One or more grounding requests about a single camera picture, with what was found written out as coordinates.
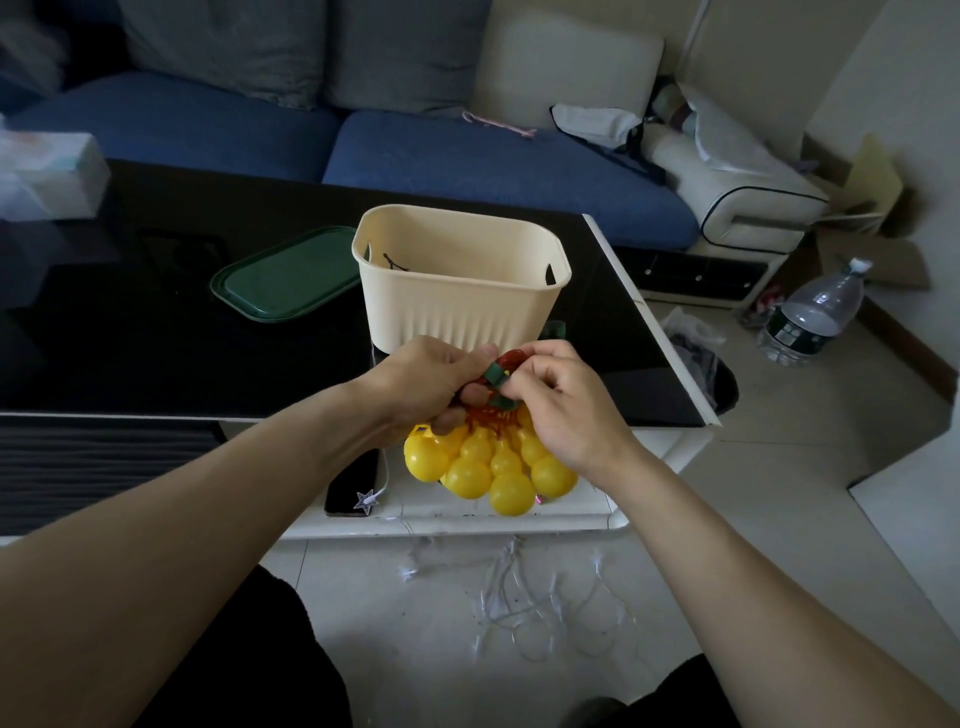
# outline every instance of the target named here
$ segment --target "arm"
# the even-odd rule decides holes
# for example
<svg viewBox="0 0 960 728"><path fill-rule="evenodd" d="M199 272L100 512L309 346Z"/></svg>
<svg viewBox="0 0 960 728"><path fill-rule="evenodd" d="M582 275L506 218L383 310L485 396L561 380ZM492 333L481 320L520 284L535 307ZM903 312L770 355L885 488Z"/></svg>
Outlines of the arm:
<svg viewBox="0 0 960 728"><path fill-rule="evenodd" d="M538 342L502 388L630 519L745 726L957 726L936 693L825 609L643 448L600 377Z"/></svg>
<svg viewBox="0 0 960 728"><path fill-rule="evenodd" d="M0 549L0 724L133 723L330 480L416 423L439 415L443 432L461 422L462 410L445 408L494 357L415 340L192 463Z"/></svg>

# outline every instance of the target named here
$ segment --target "right hand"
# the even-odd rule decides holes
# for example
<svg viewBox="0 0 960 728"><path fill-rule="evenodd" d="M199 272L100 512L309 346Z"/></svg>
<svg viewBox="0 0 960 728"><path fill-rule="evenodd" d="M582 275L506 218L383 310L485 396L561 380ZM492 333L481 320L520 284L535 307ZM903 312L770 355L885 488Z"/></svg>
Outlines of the right hand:
<svg viewBox="0 0 960 728"><path fill-rule="evenodd" d="M634 437L600 376L566 341L521 347L530 358L500 388L523 400L540 441L596 487L616 485L637 457L653 458Z"/></svg>

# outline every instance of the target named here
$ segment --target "black pants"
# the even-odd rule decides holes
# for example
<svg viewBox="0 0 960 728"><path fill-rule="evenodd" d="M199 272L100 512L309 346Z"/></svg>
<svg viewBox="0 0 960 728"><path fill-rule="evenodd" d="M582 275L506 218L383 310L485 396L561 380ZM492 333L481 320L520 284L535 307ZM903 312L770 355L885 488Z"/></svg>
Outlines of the black pants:
<svg viewBox="0 0 960 728"><path fill-rule="evenodd" d="M608 717L621 725L739 725L703 655ZM347 688L317 644L297 592L256 567L135 723L350 726Z"/></svg>

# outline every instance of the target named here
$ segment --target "hand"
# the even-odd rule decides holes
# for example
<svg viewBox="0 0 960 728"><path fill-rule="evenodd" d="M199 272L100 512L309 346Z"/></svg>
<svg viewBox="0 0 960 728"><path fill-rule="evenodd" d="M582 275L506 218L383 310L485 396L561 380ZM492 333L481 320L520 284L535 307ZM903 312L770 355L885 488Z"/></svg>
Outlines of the hand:
<svg viewBox="0 0 960 728"><path fill-rule="evenodd" d="M620 482L632 459L653 458L636 440L600 376L565 341L536 341L530 354L500 388L523 400L534 428L550 452L593 485Z"/></svg>
<svg viewBox="0 0 960 728"><path fill-rule="evenodd" d="M418 336L357 378L360 397L372 405L378 423L375 446L393 445L424 423L438 435L462 425L467 413L451 403L458 392L463 404L487 403L487 388L469 382L486 372L496 355L495 344L467 353Z"/></svg>

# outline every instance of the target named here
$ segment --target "green plastic lid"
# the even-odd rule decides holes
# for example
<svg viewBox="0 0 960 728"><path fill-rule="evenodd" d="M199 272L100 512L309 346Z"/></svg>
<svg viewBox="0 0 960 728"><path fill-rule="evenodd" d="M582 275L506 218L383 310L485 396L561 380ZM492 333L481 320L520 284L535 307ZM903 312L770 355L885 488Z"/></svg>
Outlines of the green plastic lid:
<svg viewBox="0 0 960 728"><path fill-rule="evenodd" d="M322 228L233 263L210 290L249 319L278 323L309 313L360 281L354 228Z"/></svg>

